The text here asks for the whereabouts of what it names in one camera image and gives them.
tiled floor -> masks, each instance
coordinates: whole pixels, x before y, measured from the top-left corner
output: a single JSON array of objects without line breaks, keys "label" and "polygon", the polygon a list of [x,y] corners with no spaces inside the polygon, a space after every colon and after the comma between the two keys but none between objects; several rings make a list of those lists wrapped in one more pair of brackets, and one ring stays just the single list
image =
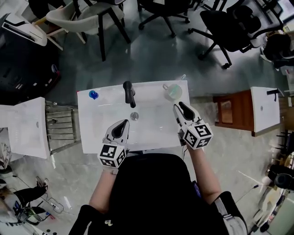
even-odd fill
[{"label": "tiled floor", "polygon": [[[213,103],[209,102],[209,99],[192,99],[191,102],[204,120],[211,124],[214,138],[205,148],[205,152],[220,180],[222,190],[230,191],[233,198],[238,200],[250,188],[258,184],[257,182],[262,184],[266,166],[275,154],[273,147],[278,144],[279,140],[276,135],[279,130],[254,138],[248,131],[216,127],[213,125],[216,115]],[[181,147],[153,150],[153,152],[167,152],[182,156]],[[57,214],[46,203],[44,206],[70,229],[80,207],[88,203],[102,168],[96,155],[83,154],[81,144],[55,154],[54,159],[55,164],[52,164],[52,158],[44,160],[26,156],[12,162],[11,166],[14,172],[30,187],[35,185],[36,176],[49,179],[49,196],[64,205],[64,212]],[[184,161],[190,172],[191,180],[194,180],[195,173],[187,152]],[[9,177],[6,178],[6,181],[9,187],[17,190],[27,187],[18,178]],[[256,189],[237,204],[249,226],[260,197],[260,189]]]}]

metal stool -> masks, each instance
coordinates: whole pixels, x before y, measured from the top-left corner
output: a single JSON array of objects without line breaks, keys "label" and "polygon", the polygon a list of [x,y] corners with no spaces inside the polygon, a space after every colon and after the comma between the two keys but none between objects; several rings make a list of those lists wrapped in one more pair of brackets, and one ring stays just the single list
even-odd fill
[{"label": "metal stool", "polygon": [[46,131],[50,155],[61,152],[81,143],[77,133],[74,116],[78,116],[77,106],[57,105],[55,102],[45,102]]}]

sink basin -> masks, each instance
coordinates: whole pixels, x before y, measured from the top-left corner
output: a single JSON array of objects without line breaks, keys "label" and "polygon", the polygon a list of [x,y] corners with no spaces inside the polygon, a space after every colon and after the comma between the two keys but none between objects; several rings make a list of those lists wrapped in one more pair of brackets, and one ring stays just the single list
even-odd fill
[{"label": "sink basin", "polygon": [[[112,124],[122,119],[130,121],[127,148],[131,151],[180,146],[180,129],[173,113],[173,103],[165,97],[163,84],[178,84],[183,94],[178,101],[189,103],[187,81],[162,81],[133,84],[136,107],[125,103],[122,85],[92,89],[99,94],[89,97],[91,90],[78,92],[79,124],[84,153],[100,153],[102,139]],[[131,113],[139,118],[132,120]]]}]

black faucet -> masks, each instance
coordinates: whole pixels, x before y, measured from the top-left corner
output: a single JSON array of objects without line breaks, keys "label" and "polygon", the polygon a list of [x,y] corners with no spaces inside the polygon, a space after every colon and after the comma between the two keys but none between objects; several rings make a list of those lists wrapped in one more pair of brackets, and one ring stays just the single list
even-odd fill
[{"label": "black faucet", "polygon": [[136,107],[136,103],[134,100],[135,90],[133,88],[133,84],[130,81],[126,81],[123,84],[124,92],[125,92],[125,103],[130,104],[131,108]]}]

chair leg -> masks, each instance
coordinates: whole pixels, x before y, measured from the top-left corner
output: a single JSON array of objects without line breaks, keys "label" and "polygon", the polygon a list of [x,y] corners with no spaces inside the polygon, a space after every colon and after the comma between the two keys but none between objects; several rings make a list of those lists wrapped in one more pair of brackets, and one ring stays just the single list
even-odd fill
[{"label": "chair leg", "polygon": [[86,36],[86,34],[84,33],[84,32],[81,32],[81,34],[82,34],[82,39],[84,40],[84,44],[87,42],[87,36]]},{"label": "chair leg", "polygon": [[202,5],[202,7],[204,7],[206,10],[209,10],[209,11],[212,11],[213,10],[213,8],[211,8],[209,5],[207,5],[207,4],[204,4],[204,5]]},{"label": "chair leg", "polygon": [[193,0],[193,2],[189,5],[189,8],[193,8],[197,0]]},{"label": "chair leg", "polygon": [[203,0],[199,0],[199,2],[197,3],[196,7],[194,8],[194,11],[197,10],[197,8],[199,7],[199,5],[201,4],[202,1],[203,1]]},{"label": "chair leg", "polygon": [[141,5],[139,3],[139,0],[137,0],[137,4],[138,4],[138,11],[142,11],[142,7],[141,7]]},{"label": "chair leg", "polygon": [[221,46],[221,45],[219,45],[219,46],[220,46],[220,49],[221,49],[222,53],[224,53],[226,59],[227,59],[228,62],[229,62],[229,63],[224,64],[224,65],[222,66],[222,68],[223,68],[223,69],[227,69],[227,68],[229,68],[229,67],[232,65],[232,62],[231,62],[231,60],[230,60],[230,57],[229,57],[229,55],[228,55],[226,49],[225,49],[223,46]]},{"label": "chair leg", "polygon": [[152,20],[154,20],[154,19],[156,19],[158,17],[159,17],[159,15],[155,15],[155,14],[150,16],[149,18],[147,18],[146,20],[144,20],[143,22],[141,22],[139,24],[139,29],[142,30],[144,28],[145,24],[147,24],[148,22],[150,22],[150,21],[152,21]]},{"label": "chair leg", "polygon": [[[121,11],[124,11],[124,4],[123,3],[119,4],[119,9],[121,9]],[[124,18],[121,19],[121,24],[123,25],[123,27],[125,27]]]},{"label": "chair leg", "polygon": [[88,5],[88,6],[92,6],[93,4],[91,3],[90,0],[85,0],[85,3]]},{"label": "chair leg", "polygon": [[83,39],[83,37],[79,34],[79,33],[76,33],[77,36],[79,37],[79,39],[82,41],[83,44],[86,44],[85,40]]},{"label": "chair leg", "polygon": [[79,10],[79,3],[78,0],[73,0],[73,5],[74,5],[74,9],[75,9],[75,13],[77,18],[80,16],[81,12]]},{"label": "chair leg", "polygon": [[222,4],[220,6],[219,11],[222,11],[224,9],[225,5],[226,5],[226,0],[223,0]]},{"label": "chair leg", "polygon": [[171,37],[174,38],[176,36],[174,30],[173,30],[173,27],[171,26],[171,23],[170,23],[170,19],[168,17],[163,17],[167,26],[170,28],[170,31],[171,31]]},{"label": "chair leg", "polygon": [[195,29],[195,28],[189,28],[189,29],[188,29],[188,33],[189,33],[189,34],[191,34],[191,33],[193,33],[193,32],[196,32],[196,33],[198,33],[198,34],[201,34],[201,35],[203,35],[204,37],[207,37],[207,38],[209,38],[209,39],[211,39],[211,40],[214,39],[213,36],[212,36],[211,34],[208,34],[208,33],[203,32],[203,31],[201,31],[201,30],[198,30],[198,29]]},{"label": "chair leg", "polygon": [[56,41],[54,41],[53,39],[52,39],[52,37],[50,37],[50,36],[47,36],[47,39],[49,39],[49,41],[51,42],[51,43],[53,43],[55,46],[57,46],[60,50],[63,50],[63,48],[56,42]]},{"label": "chair leg", "polygon": [[217,9],[217,7],[218,7],[220,1],[221,1],[221,0],[215,0],[215,2],[214,2],[214,4],[213,4],[213,7],[212,7],[212,10],[213,10],[213,11],[216,11],[216,9]]},{"label": "chair leg", "polygon": [[105,56],[105,48],[104,48],[104,31],[103,31],[103,16],[102,15],[98,15],[98,22],[99,22],[98,33],[99,33],[99,41],[100,41],[100,51],[101,51],[101,57],[103,62],[106,60],[106,56]]},{"label": "chair leg", "polygon": [[101,57],[102,61],[106,60],[105,56],[105,48],[104,48],[104,34],[103,34],[103,27],[99,27],[99,41],[100,41],[100,51],[101,51]]},{"label": "chair leg", "polygon": [[182,19],[185,19],[185,22],[186,23],[190,23],[190,20],[188,17],[185,17],[185,16],[181,16],[179,14],[175,14],[175,15],[172,15],[173,17],[179,17],[179,18],[182,18]]},{"label": "chair leg", "polygon": [[211,47],[208,48],[208,50],[204,54],[200,54],[198,56],[198,59],[203,60],[210,52],[211,50],[216,46],[216,43],[214,42]]},{"label": "chair leg", "polygon": [[127,33],[124,30],[124,27],[121,25],[121,23],[119,22],[119,19],[117,18],[116,14],[114,13],[113,9],[110,8],[109,9],[109,15],[112,18],[112,20],[114,21],[115,25],[119,28],[120,33],[123,35],[124,39],[126,40],[127,43],[130,43],[130,39],[129,36],[127,35]]}]

